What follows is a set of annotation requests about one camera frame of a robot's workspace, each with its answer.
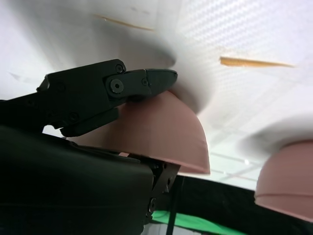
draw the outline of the green surface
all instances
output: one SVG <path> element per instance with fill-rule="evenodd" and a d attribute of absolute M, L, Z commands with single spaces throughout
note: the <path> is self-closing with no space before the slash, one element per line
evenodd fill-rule
<path fill-rule="evenodd" d="M 153 213 L 153 220 L 160 223 L 167 224 L 169 217 L 170 213 L 168 211 L 155 211 Z M 180 213 L 176 214 L 175 226 L 221 235 L 244 235 L 244 233 L 212 223 L 205 219 Z"/>

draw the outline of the foam half sphere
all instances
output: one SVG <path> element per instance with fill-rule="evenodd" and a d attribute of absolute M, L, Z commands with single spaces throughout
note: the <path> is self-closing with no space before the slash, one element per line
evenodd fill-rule
<path fill-rule="evenodd" d="M 313 141 L 283 147 L 264 164 L 255 203 L 313 222 L 312 165 Z"/>
<path fill-rule="evenodd" d="M 203 128 L 191 109 L 172 93 L 119 109 L 118 120 L 69 140 L 179 164 L 180 172 L 209 173 Z"/>

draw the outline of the pink bowl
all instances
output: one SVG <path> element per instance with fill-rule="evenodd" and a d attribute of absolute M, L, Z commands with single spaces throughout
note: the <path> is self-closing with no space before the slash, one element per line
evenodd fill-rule
<path fill-rule="evenodd" d="M 263 166 L 255 203 L 313 222 L 313 141 L 282 148 Z"/>
<path fill-rule="evenodd" d="M 179 164 L 180 172 L 210 172 L 203 128 L 191 109 L 172 93 L 127 103 L 119 110 L 118 120 L 70 140 Z"/>

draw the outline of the black metal bracket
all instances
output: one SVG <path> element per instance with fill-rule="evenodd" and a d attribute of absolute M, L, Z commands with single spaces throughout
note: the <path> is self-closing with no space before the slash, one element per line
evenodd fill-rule
<path fill-rule="evenodd" d="M 117 106 L 166 91 L 176 79 L 173 70 L 126 71 L 117 59 L 51 73 L 37 93 L 0 102 L 0 124 L 31 132 L 52 125 L 80 136 L 116 120 Z"/>
<path fill-rule="evenodd" d="M 129 155 L 130 158 L 139 159 L 141 164 L 149 166 L 154 175 L 152 193 L 147 208 L 146 221 L 148 224 L 152 219 L 152 214 L 157 206 L 157 199 L 164 193 L 169 192 L 178 174 L 180 165 L 146 158 L 138 155 Z"/>

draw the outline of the black cable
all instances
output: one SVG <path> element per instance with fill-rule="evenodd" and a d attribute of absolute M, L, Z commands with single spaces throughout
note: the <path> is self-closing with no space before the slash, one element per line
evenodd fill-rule
<path fill-rule="evenodd" d="M 172 197 L 171 197 L 171 205 L 170 205 L 170 218 L 167 224 L 166 235 L 172 235 L 175 225 L 176 213 L 177 213 L 177 206 L 180 201 L 180 196 L 182 193 L 182 186 L 184 183 L 185 177 L 179 176 L 174 181 L 172 186 Z"/>

